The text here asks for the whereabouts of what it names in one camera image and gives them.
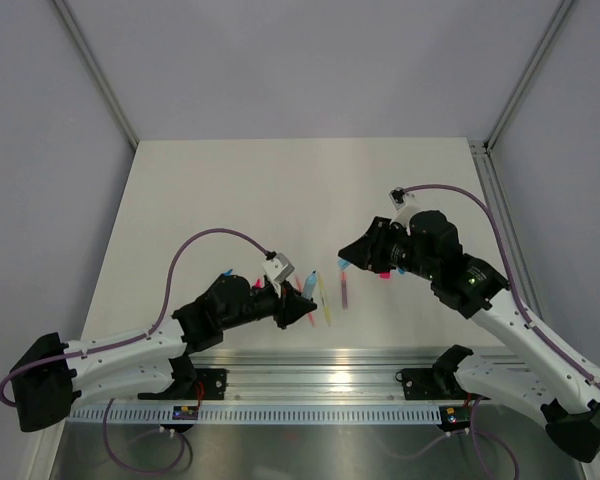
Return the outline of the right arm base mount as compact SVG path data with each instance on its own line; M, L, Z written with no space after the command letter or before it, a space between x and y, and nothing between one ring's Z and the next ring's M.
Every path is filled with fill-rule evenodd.
M438 428L455 433L471 426L470 417L478 398L489 400L461 387L456 378L459 371L442 367L403 368L394 374L394 380L401 385L405 400L437 402L441 419Z

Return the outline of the light blue highlighter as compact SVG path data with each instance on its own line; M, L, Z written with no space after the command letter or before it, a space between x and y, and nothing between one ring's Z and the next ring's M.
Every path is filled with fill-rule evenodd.
M317 272L312 271L306 280L304 281L301 295L303 298L311 300L313 298L313 293L317 285Z

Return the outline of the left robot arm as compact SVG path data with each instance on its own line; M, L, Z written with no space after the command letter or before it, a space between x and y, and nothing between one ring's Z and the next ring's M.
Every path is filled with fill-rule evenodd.
M220 275L155 330L136 329L87 342L64 342L58 333L43 335L7 378L19 428L40 431L104 400L183 399L196 385L192 354L221 343L225 331L266 318L285 329L316 308L288 281L254 287L241 276Z

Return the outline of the yellow highlighter pen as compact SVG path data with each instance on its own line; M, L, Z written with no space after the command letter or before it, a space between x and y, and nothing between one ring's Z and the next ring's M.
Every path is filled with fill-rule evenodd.
M317 285L318 285L319 293L320 293L322 309L323 309L323 313L324 313L324 317L325 317L325 322L328 327L331 327L332 315L331 315L331 311L330 311L330 307L329 307L329 302L328 302L328 298L327 298L327 292L326 292L324 280L319 271L316 272L316 278L317 278Z

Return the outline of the thin red pen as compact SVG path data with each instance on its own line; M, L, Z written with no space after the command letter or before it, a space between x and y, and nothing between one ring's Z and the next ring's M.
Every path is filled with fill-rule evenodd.
M295 285L296 285L297 289L302 293L303 284L301 283L301 281L300 281L300 279L299 279L299 277L298 277L297 274L294 274L294 281L295 281ZM315 328L316 327L316 323L315 323L315 319L314 319L313 314L312 313L308 313L307 314L307 318L308 318L308 321L309 321L311 327Z

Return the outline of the grey purple marker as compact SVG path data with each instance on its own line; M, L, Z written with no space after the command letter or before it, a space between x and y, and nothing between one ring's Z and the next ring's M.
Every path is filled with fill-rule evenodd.
M340 270L340 294L341 294L341 308L348 310L349 299L348 299L348 281L346 270Z

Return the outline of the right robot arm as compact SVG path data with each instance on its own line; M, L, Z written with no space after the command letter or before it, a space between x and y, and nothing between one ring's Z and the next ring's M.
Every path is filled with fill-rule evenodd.
M435 363L446 396L462 390L494 400L536 422L564 453L583 463L600 452L600 367L579 354L514 294L488 262L464 252L456 226L439 211L407 224L376 217L339 250L340 259L373 273L399 269L429 281L434 296L505 345L526 373L497 367L469 348L449 348Z

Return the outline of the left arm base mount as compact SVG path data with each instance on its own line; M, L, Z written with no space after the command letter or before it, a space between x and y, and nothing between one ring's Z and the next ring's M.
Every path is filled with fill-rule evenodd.
M162 424L165 429L184 434L190 430L201 414L205 400L222 401L225 398L228 371L222 368L201 368L196 371L196 378L183 388L176 386L160 393L140 393L140 401L175 402L169 416L171 422Z

